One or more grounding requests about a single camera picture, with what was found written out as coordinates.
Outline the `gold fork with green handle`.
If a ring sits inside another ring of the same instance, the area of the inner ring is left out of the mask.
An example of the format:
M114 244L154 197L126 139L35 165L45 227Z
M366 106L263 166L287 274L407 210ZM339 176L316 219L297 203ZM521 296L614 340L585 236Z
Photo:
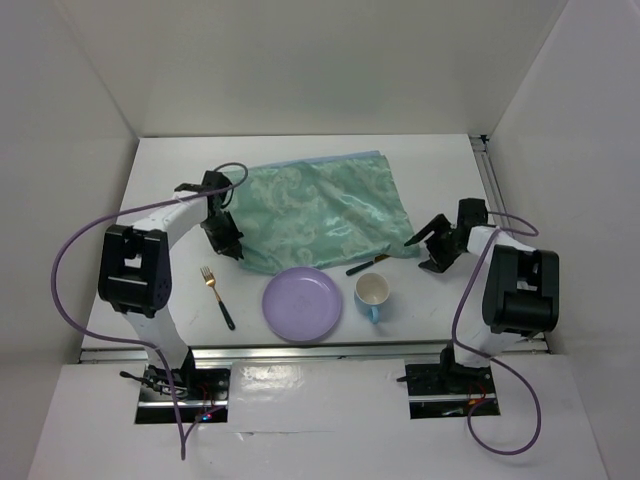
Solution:
M216 298L217 304L219 306L219 309L222 313L222 316L224 318L224 321L228 327L229 330L234 331L236 329L236 325L226 307L226 305L224 304L218 290L217 290L217 281L216 278L212 272L212 270L208 267L208 266L204 266L200 268L200 272L201 275L203 277L203 280L205 282L205 284L213 291L214 296Z

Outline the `green patterned satin cloth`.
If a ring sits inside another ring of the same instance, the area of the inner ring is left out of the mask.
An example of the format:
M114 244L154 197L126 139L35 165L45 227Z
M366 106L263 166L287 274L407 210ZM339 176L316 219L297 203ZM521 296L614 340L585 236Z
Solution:
M243 237L241 266L264 275L330 268L388 254L415 258L414 229L378 151L264 165L228 174L243 183L228 211Z

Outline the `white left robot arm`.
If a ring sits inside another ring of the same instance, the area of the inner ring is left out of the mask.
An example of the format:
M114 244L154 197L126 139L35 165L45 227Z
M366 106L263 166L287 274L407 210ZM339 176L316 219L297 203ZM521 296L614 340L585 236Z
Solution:
M196 390L198 376L193 353L178 334L168 308L170 250L199 226L216 254L239 261L243 234L226 210L233 184L225 174L207 171L199 184L183 183L175 192L178 203L130 226L114 224L106 230L98 294L145 343L150 379L161 382L172 397L184 399Z

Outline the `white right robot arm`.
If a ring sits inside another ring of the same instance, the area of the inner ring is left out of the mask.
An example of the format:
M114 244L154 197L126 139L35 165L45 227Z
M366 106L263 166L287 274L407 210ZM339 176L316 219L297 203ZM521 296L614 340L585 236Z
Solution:
M457 220L443 214L405 242L425 243L428 259L423 270L442 274L463 254L478 264L454 312L452 339L440 353L432 381L451 393L484 376L490 360L520 340L551 332L559 319L559 256L525 245L489 223L492 213L477 198L459 201ZM481 270L487 269L481 302L481 320L459 334L464 302Z

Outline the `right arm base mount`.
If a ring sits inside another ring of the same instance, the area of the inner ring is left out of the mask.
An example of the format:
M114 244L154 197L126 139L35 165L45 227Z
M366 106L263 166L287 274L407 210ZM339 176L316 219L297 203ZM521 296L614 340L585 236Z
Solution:
M448 419L499 416L500 407L490 368L471 375L445 375L436 364L406 364L396 382L408 393L410 418Z

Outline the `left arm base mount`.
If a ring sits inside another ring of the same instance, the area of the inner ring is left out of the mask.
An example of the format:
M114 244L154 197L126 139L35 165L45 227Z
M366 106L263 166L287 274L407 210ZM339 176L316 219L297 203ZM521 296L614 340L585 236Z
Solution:
M137 425L175 424L173 402L169 384L163 377L153 379L152 371L131 374L120 371L119 375L140 385L135 423ZM176 383L176 397L183 423L226 423L228 421L228 398L231 380L229 368L196 370L189 387Z

